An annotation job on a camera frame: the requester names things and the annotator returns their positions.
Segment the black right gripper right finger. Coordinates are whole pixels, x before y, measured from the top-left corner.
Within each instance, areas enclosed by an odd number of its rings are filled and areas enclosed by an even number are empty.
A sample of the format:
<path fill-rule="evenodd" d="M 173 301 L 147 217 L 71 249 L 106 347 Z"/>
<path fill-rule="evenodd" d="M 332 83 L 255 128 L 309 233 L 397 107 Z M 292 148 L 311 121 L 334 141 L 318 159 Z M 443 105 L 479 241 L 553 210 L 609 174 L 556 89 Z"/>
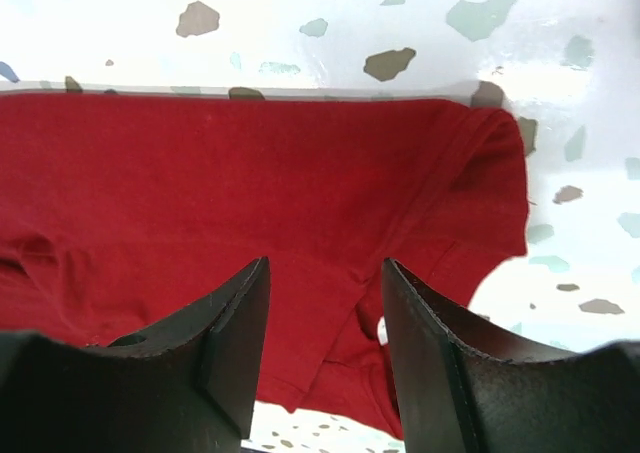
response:
<path fill-rule="evenodd" d="M 637 342 L 573 353 L 491 323 L 395 260 L 381 280 L 407 451 L 638 450 Z"/>

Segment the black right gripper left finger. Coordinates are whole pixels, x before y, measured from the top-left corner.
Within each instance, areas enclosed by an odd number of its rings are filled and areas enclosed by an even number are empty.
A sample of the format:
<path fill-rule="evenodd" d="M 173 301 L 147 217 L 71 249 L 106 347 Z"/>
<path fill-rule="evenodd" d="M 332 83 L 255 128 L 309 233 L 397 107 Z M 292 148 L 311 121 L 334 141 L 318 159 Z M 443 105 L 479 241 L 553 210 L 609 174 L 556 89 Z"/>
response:
<path fill-rule="evenodd" d="M 105 347 L 1 336 L 5 452 L 237 452 L 250 434 L 270 301 L 266 258 Z"/>

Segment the red t shirt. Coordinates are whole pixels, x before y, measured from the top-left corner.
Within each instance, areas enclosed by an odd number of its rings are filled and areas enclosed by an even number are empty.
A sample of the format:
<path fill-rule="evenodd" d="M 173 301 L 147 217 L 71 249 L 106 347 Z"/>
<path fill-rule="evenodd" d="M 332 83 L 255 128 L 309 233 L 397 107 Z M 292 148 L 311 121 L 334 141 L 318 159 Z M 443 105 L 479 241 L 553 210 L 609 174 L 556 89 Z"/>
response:
<path fill-rule="evenodd" d="M 447 100 L 1 99 L 1 325 L 104 345 L 271 263 L 261 401 L 401 433 L 384 259 L 467 305 L 526 251 L 523 144 Z"/>

